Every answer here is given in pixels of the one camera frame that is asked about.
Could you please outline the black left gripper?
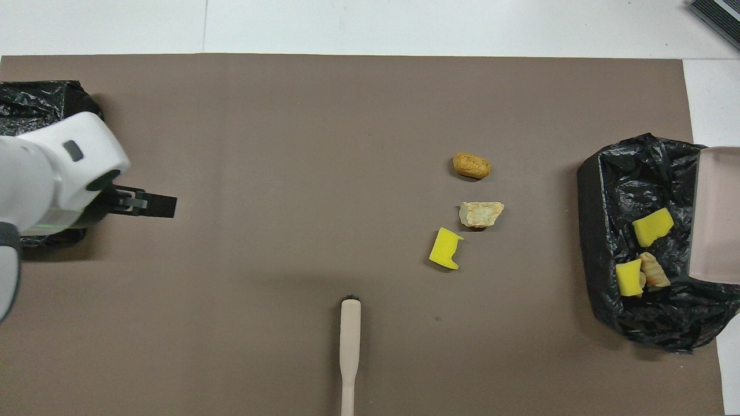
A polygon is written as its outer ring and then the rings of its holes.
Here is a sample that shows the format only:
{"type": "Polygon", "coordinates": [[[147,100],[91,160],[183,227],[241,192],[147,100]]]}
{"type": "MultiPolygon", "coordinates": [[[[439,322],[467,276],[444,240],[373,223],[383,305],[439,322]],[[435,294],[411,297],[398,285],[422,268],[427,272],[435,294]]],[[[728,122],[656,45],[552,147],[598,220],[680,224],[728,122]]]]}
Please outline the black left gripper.
{"type": "Polygon", "coordinates": [[[109,184],[87,205],[69,229],[87,229],[113,212],[117,215],[174,218],[177,197],[109,184]]]}

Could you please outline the beige hand brush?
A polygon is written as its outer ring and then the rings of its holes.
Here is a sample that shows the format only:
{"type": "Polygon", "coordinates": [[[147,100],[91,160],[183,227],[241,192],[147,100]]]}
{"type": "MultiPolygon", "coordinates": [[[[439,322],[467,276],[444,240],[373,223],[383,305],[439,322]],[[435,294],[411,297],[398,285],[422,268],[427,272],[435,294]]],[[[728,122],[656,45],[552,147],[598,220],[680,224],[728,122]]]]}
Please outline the beige hand brush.
{"type": "Polygon", "coordinates": [[[341,372],[341,416],[354,416],[355,379],[361,347],[361,303],[354,295],[341,302],[339,363],[341,372]]]}

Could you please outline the notched yellow sponge piece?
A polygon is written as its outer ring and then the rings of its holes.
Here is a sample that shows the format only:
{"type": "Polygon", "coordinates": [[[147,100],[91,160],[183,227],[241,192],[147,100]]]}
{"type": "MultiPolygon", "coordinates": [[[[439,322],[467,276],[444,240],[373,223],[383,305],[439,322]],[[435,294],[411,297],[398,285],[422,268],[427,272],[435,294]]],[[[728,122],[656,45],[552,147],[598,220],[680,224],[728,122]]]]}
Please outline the notched yellow sponge piece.
{"type": "Polygon", "coordinates": [[[445,267],[449,270],[458,270],[460,267],[454,260],[460,242],[464,237],[458,235],[452,230],[441,227],[437,231],[428,260],[436,265],[445,267]]]}

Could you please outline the brown bread roll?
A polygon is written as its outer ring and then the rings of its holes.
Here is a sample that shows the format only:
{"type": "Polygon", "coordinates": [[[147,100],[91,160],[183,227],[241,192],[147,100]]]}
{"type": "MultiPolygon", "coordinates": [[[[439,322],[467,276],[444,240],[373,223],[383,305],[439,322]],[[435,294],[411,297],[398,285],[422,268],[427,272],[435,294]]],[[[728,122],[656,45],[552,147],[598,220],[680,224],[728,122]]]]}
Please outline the brown bread roll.
{"type": "Polygon", "coordinates": [[[463,177],[480,180],[491,174],[493,166],[483,157],[470,153],[457,153],[452,158],[453,169],[463,177]]]}

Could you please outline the pale bread chunk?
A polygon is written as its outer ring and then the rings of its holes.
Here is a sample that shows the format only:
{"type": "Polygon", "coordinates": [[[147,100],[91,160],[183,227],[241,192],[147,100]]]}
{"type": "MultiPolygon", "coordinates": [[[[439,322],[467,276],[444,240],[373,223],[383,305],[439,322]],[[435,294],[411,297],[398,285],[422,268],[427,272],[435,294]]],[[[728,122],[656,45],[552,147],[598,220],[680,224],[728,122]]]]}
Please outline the pale bread chunk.
{"type": "Polygon", "coordinates": [[[464,201],[459,205],[460,223],[468,228],[489,228],[505,210],[498,201],[464,201]]]}

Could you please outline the wedge yellow sponge piece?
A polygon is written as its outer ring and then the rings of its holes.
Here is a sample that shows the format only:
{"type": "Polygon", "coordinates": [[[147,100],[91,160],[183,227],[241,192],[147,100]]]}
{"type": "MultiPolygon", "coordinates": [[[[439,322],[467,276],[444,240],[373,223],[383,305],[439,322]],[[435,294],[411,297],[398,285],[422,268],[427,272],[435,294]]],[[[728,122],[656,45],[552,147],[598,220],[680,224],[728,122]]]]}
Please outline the wedge yellow sponge piece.
{"type": "Polygon", "coordinates": [[[642,297],[645,283],[642,281],[641,266],[641,259],[615,265],[619,295],[622,297],[642,297]]]}

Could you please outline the large yellow sponge piece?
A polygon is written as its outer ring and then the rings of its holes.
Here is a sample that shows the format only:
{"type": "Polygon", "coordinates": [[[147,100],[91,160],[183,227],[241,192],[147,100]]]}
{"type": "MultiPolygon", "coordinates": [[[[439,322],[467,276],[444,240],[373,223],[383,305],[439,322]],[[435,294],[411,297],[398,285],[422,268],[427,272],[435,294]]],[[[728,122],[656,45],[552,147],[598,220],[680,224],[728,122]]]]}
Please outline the large yellow sponge piece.
{"type": "Polygon", "coordinates": [[[656,240],[666,237],[669,234],[674,227],[674,219],[671,213],[669,213],[668,208],[663,207],[647,216],[634,220],[631,225],[638,245],[648,248],[656,240]]]}

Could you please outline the small toy croissant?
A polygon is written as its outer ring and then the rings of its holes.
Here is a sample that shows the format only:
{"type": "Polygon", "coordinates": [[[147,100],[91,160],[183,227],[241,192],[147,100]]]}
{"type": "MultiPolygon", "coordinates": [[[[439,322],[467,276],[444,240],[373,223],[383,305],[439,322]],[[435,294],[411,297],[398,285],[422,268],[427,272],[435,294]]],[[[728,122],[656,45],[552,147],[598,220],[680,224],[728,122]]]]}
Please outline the small toy croissant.
{"type": "Polygon", "coordinates": [[[654,255],[643,252],[640,253],[639,260],[641,261],[639,281],[644,288],[648,291],[657,291],[671,286],[668,276],[654,255]]]}

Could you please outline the beige plastic dustpan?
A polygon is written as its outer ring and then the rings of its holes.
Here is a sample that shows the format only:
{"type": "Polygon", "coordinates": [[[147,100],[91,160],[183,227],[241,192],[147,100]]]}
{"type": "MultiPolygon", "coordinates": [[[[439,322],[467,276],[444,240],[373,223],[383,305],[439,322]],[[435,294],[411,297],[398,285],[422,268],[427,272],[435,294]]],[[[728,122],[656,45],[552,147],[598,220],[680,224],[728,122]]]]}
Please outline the beige plastic dustpan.
{"type": "Polygon", "coordinates": [[[700,151],[688,274],[740,286],[740,147],[700,151]]]}

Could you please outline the black bag-lined bin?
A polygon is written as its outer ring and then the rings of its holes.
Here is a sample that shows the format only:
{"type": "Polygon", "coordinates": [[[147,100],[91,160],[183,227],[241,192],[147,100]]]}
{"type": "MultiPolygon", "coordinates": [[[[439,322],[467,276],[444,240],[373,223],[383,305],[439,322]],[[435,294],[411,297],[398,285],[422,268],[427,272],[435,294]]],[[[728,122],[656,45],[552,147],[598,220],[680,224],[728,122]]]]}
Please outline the black bag-lined bin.
{"type": "Polygon", "coordinates": [[[740,311],[740,287],[688,274],[696,169],[701,144],[650,133],[608,145],[577,169],[579,237],[585,284],[596,319],[638,343],[679,354],[711,342],[740,311]],[[663,207],[674,227],[650,247],[631,223],[663,207]],[[654,255],[671,282],[622,297],[615,265],[654,255]]]}
{"type": "MultiPolygon", "coordinates": [[[[77,80],[0,81],[0,135],[20,135],[82,112],[104,113],[77,80]]],[[[52,235],[23,235],[24,248],[68,248],[85,239],[87,230],[106,216],[101,192],[74,227],[52,235]]]]}

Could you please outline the brown table mat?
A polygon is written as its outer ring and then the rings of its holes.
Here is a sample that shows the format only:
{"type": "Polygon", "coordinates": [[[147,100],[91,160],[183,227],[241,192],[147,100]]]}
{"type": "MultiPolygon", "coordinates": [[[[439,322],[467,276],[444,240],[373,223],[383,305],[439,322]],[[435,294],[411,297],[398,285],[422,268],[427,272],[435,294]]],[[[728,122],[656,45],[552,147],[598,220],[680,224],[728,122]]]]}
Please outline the brown table mat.
{"type": "Polygon", "coordinates": [[[0,416],[338,415],[350,294],[357,416],[724,413],[715,345],[621,337],[580,257],[584,159],[691,140],[680,61],[5,56],[2,78],[79,80],[130,158],[119,182],[178,204],[26,253],[0,416]],[[464,201],[505,210],[468,228],[464,201]],[[441,227],[458,270],[428,260],[441,227]]]}

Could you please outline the dark grey ribbed object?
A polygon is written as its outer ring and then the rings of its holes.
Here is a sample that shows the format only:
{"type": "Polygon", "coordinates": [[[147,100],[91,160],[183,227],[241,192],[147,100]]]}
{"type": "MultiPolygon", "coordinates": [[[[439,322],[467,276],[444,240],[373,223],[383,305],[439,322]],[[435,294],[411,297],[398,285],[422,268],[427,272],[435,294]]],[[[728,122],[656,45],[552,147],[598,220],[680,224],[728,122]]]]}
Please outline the dark grey ribbed object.
{"type": "Polygon", "coordinates": [[[740,51],[740,0],[689,0],[687,7],[740,51]]]}

